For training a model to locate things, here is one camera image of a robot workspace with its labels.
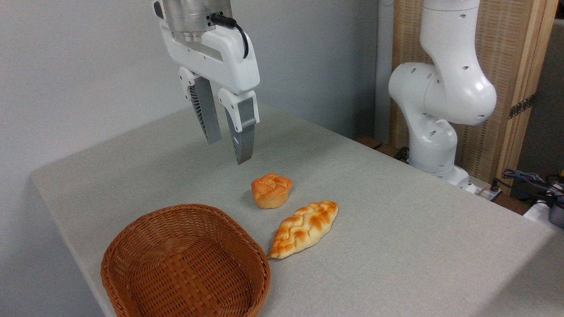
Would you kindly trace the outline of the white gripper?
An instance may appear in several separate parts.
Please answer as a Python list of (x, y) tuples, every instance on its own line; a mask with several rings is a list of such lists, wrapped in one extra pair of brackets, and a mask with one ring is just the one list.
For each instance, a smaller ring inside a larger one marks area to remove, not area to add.
[(153, 12), (185, 97), (209, 144), (221, 140), (210, 81), (219, 85), (237, 163), (252, 158), (260, 122), (256, 93), (260, 74), (252, 42), (233, 19), (229, 0), (154, 0)]

